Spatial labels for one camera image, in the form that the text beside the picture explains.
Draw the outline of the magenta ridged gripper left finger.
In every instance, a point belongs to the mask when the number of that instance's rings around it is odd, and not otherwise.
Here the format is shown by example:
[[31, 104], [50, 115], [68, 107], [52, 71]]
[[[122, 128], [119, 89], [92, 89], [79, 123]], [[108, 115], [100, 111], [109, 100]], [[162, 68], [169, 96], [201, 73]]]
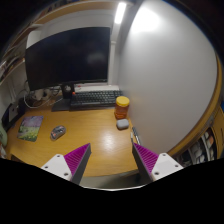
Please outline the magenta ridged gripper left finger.
[[86, 144], [66, 155], [56, 154], [42, 169], [79, 185], [90, 155], [91, 145]]

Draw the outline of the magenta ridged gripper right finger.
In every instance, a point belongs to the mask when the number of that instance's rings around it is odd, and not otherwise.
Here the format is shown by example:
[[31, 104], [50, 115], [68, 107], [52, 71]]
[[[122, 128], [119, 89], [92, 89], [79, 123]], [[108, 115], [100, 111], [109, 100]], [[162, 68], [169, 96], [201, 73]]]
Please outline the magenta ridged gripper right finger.
[[145, 182], [156, 181], [182, 169], [167, 153], [155, 152], [134, 143], [132, 153], [141, 178]]

